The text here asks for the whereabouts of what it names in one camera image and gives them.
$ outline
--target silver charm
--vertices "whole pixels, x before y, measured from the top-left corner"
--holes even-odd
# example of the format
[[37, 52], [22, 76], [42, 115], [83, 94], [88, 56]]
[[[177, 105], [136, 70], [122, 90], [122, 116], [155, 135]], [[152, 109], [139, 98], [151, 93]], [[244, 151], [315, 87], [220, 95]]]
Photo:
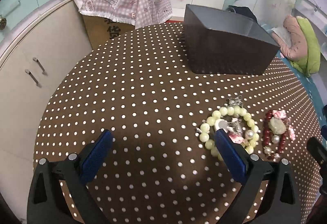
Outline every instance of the silver charm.
[[235, 98], [229, 98], [228, 99], [228, 104], [230, 106], [240, 106], [240, 107], [243, 107], [242, 96], [238, 96], [238, 97], [235, 97]]
[[265, 147], [264, 147], [264, 153], [265, 153], [266, 155], [270, 155], [270, 154], [271, 154], [271, 148], [268, 147], [268, 146], [265, 146]]
[[245, 132], [245, 138], [248, 140], [251, 140], [254, 136], [254, 132], [252, 130], [246, 130]]
[[271, 142], [273, 143], [273, 144], [278, 144], [279, 143], [279, 135], [272, 135], [271, 136]]
[[232, 122], [228, 122], [228, 126], [233, 128], [234, 133], [242, 135], [242, 126], [238, 118], [232, 118]]

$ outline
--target blue cloth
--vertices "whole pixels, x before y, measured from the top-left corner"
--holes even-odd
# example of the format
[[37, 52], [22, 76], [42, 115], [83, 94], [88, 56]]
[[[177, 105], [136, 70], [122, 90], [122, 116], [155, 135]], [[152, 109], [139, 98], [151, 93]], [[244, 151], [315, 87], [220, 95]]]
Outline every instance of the blue cloth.
[[[318, 121], [320, 123], [320, 127], [323, 127], [324, 125], [327, 125], [326, 118], [323, 114], [323, 101], [321, 100], [320, 94], [318, 92], [318, 89], [316, 85], [314, 84], [311, 77], [306, 77], [304, 74], [301, 74], [299, 71], [297, 71], [295, 68], [293, 68], [287, 58], [281, 57], [281, 52], [278, 51], [276, 54], [276, 57], [280, 58], [296, 75], [296, 77], [300, 80], [301, 84], [309, 94], [309, 97], [312, 101], [312, 104], [316, 110]], [[326, 140], [323, 139], [323, 145], [327, 147]]]

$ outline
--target round table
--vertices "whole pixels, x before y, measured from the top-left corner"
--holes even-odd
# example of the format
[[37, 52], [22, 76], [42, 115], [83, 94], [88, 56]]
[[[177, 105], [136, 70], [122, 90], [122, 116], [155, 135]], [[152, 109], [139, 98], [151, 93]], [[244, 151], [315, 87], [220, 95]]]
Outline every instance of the round table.
[[[181, 23], [131, 31], [78, 62], [46, 107], [34, 166], [41, 158], [58, 161], [79, 153], [109, 129], [112, 149], [88, 189], [110, 222], [216, 223], [240, 184], [203, 147], [196, 127], [236, 95], [242, 95], [260, 129], [269, 109], [285, 109], [292, 117], [297, 138], [293, 143], [287, 138], [281, 157], [294, 168], [304, 222], [320, 187], [318, 165], [306, 150], [310, 137], [321, 141], [307, 92], [278, 58], [260, 76], [192, 73]], [[262, 150], [259, 141], [254, 152], [266, 159]], [[266, 184], [248, 220], [255, 216]]]

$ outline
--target dark object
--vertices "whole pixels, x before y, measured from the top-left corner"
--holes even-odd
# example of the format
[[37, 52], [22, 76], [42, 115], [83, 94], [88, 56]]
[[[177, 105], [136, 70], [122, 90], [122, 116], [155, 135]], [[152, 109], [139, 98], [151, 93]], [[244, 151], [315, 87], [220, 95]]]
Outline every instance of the dark object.
[[327, 140], [327, 126], [326, 126], [326, 125], [324, 125], [324, 126], [321, 128], [320, 133], [321, 133], [322, 137], [323, 137], [325, 140]]
[[229, 11], [187, 4], [183, 25], [194, 73], [260, 75], [279, 50], [255, 21]]
[[[263, 161], [256, 154], [233, 143], [223, 129], [215, 134], [215, 144], [233, 178], [241, 179], [242, 187], [217, 224], [242, 224], [257, 196], [261, 182], [269, 180], [262, 203], [251, 224], [301, 223], [301, 205], [288, 160], [279, 163]], [[248, 168], [244, 175], [233, 166]]]
[[3, 224], [21, 224], [0, 193], [0, 219]]
[[112, 144], [112, 135], [104, 130], [95, 143], [65, 160], [49, 162], [43, 158], [34, 171], [27, 203], [28, 224], [77, 224], [66, 204], [59, 180], [65, 180], [85, 224], [108, 224], [107, 218], [89, 194], [85, 184], [102, 165]]
[[307, 150], [320, 166], [319, 173], [323, 178], [323, 184], [319, 189], [320, 197], [314, 204], [306, 223], [323, 224], [327, 219], [327, 150], [315, 137], [308, 140]]
[[236, 13], [236, 14], [244, 15], [246, 17], [251, 18], [256, 23], [258, 22], [256, 16], [253, 14], [253, 12], [250, 10], [249, 7], [239, 7], [239, 6], [230, 5], [230, 6], [228, 6], [227, 11], [230, 11], [230, 12], [233, 12], [233, 13]]

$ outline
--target pearl bead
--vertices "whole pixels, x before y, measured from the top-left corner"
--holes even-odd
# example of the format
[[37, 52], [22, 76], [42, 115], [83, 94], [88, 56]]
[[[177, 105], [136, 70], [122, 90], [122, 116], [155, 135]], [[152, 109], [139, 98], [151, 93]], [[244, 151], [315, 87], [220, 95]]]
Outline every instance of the pearl bead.
[[245, 132], [245, 138], [246, 139], [252, 139], [253, 138], [253, 135], [254, 135], [254, 132], [252, 130], [247, 130]]
[[210, 153], [211, 153], [212, 156], [218, 156], [219, 155], [218, 149], [216, 147], [212, 148], [210, 150]]
[[221, 116], [221, 113], [219, 110], [215, 110], [213, 113], [212, 113], [212, 117], [214, 117], [215, 119], [219, 119]]
[[207, 133], [201, 133], [199, 139], [202, 143], [204, 143], [209, 140], [209, 135]]
[[245, 150], [246, 150], [246, 152], [248, 153], [248, 154], [252, 154], [253, 152], [254, 152], [254, 148], [252, 147], [252, 146], [247, 146], [246, 148], [245, 148]]
[[253, 135], [253, 138], [252, 139], [258, 141], [259, 140], [259, 135], [257, 133], [255, 133]]
[[270, 155], [270, 154], [271, 154], [271, 148], [268, 147], [268, 146], [265, 146], [265, 147], [264, 147], [264, 153], [265, 153], [266, 155]]
[[210, 131], [210, 125], [209, 125], [208, 123], [203, 123], [203, 124], [201, 124], [201, 126], [200, 126], [200, 130], [201, 130], [202, 132], [208, 134], [209, 131]]
[[218, 153], [218, 160], [219, 160], [219, 161], [224, 161], [224, 160], [223, 160], [223, 157], [220, 155], [220, 153]]
[[240, 106], [234, 106], [234, 114], [235, 115], [240, 114], [240, 111], [241, 111]]
[[254, 119], [250, 119], [250, 120], [247, 122], [247, 125], [248, 125], [248, 127], [252, 128], [252, 127], [255, 125], [255, 123], [254, 123]]
[[243, 119], [244, 119], [246, 122], [248, 122], [250, 119], [252, 119], [252, 116], [251, 116], [251, 114], [246, 113], [246, 114], [243, 116]]
[[273, 144], [278, 144], [279, 143], [279, 136], [278, 135], [273, 135], [272, 137], [271, 137], [271, 142], [273, 143]]
[[227, 108], [227, 114], [228, 114], [229, 116], [232, 116], [232, 115], [234, 114], [234, 108], [233, 108], [233, 107], [228, 107], [228, 108]]
[[208, 141], [205, 142], [205, 148], [208, 150], [211, 150], [215, 147], [215, 141], [212, 139], [209, 139]]
[[216, 122], [216, 119], [214, 117], [208, 117], [207, 118], [207, 123], [210, 125], [210, 126], [214, 126], [215, 125], [215, 122]]
[[219, 109], [219, 111], [220, 111], [220, 113], [221, 113], [222, 116], [226, 116], [227, 115], [227, 112], [228, 112], [228, 110], [227, 110], [226, 107], [221, 107]]
[[251, 130], [255, 133], [259, 131], [259, 127], [257, 125], [252, 126]]
[[240, 108], [240, 116], [244, 116], [247, 113], [247, 110], [245, 108]]
[[257, 146], [257, 141], [254, 139], [250, 140], [249, 143], [250, 143], [250, 146], [252, 146], [253, 148]]

